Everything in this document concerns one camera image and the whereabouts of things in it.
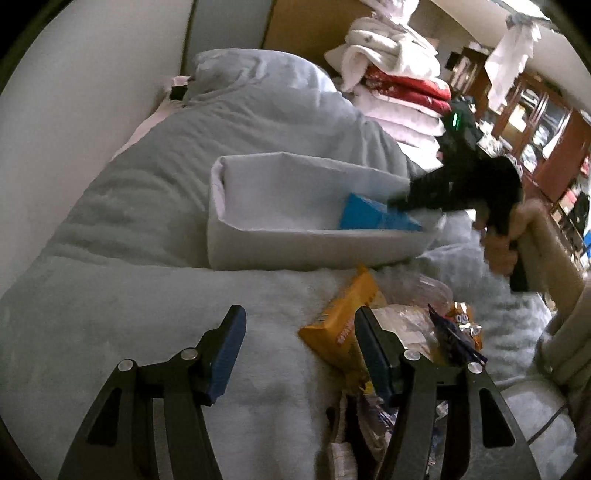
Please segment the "glass cabinet door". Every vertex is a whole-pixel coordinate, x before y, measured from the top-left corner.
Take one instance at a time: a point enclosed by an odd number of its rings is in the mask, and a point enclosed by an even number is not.
[[[517,86],[513,85],[513,87],[511,88],[509,93],[507,93],[507,96],[505,97],[505,99],[503,100],[503,102],[501,103],[499,108],[497,108],[496,110],[493,110],[491,108],[486,109],[486,111],[482,114],[482,120],[480,122],[480,130],[482,130],[486,134],[489,134],[492,132],[495,125],[497,124],[497,122],[501,118],[501,115],[505,111],[505,108],[507,108],[507,105],[509,105],[510,101],[513,100],[513,96],[515,95],[516,88],[517,88]]]
[[[450,86],[455,92],[463,92],[464,88],[473,80],[478,70],[478,64],[468,57],[462,57],[454,67]]]
[[[542,94],[526,85],[521,91],[517,105],[509,115],[505,128],[499,135],[499,140],[505,148],[512,152],[522,141],[525,129],[542,100]]]
[[[550,156],[558,143],[560,129],[568,114],[566,108],[548,100],[534,135],[521,153],[521,162],[527,170],[533,173],[535,168]]]

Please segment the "chip bag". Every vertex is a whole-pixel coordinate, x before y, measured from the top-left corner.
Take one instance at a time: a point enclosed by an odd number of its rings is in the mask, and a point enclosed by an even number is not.
[[[464,302],[455,301],[446,315],[462,332],[474,340],[476,350],[482,350],[482,327],[474,323],[474,311]]]
[[[348,384],[364,381],[369,375],[355,338],[355,312],[364,305],[381,308],[387,304],[369,270],[360,266],[357,275],[330,301],[319,320],[298,333],[326,362],[345,373]]]

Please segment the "red cloth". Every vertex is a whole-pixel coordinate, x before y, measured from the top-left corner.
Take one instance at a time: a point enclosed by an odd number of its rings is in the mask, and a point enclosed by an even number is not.
[[[424,93],[415,92],[402,85],[377,82],[376,80],[365,80],[365,85],[373,92],[378,92],[390,98],[396,98],[398,100],[404,100],[405,102],[421,105],[439,113],[440,115],[447,115],[452,111],[452,107],[449,106],[449,103],[430,97]]]
[[[452,99],[452,93],[449,90],[449,85],[446,83],[445,87],[432,80],[418,80],[409,77],[398,77],[396,75],[388,75],[382,72],[375,65],[370,65],[365,72],[365,78],[369,80],[377,80],[378,82],[395,83],[415,90],[416,92],[424,93],[430,97],[439,100],[449,101]]]

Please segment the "finger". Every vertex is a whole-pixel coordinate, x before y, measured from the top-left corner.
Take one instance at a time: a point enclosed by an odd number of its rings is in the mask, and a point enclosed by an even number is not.
[[[515,250],[500,251],[488,249],[484,251],[484,260],[489,264],[489,266],[491,266],[491,268],[495,265],[515,265],[518,258],[519,254]]]
[[[494,235],[490,233],[480,240],[480,244],[485,249],[494,250],[509,250],[510,243],[511,241],[508,236]]]
[[[518,239],[530,224],[543,220],[546,215],[547,209],[540,200],[527,200],[516,205],[509,215],[509,237],[512,240]]]
[[[472,224],[474,230],[484,230],[490,214],[486,203],[479,203],[474,205],[476,208],[476,221]]]
[[[516,262],[506,262],[502,264],[495,264],[490,265],[491,272],[497,275],[503,275],[504,277],[509,277],[513,270],[515,269]]]

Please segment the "human hand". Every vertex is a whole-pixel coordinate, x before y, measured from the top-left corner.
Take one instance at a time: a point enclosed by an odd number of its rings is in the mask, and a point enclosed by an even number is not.
[[[547,220],[544,204],[539,200],[528,200],[513,207],[509,215],[507,235],[498,235],[491,230],[486,231],[488,212],[477,209],[474,229],[482,232],[480,244],[484,247],[485,261],[493,273],[510,276],[517,264],[517,250],[511,249],[511,242],[517,240],[529,229],[535,246],[543,250],[549,242],[556,243],[556,233]]]

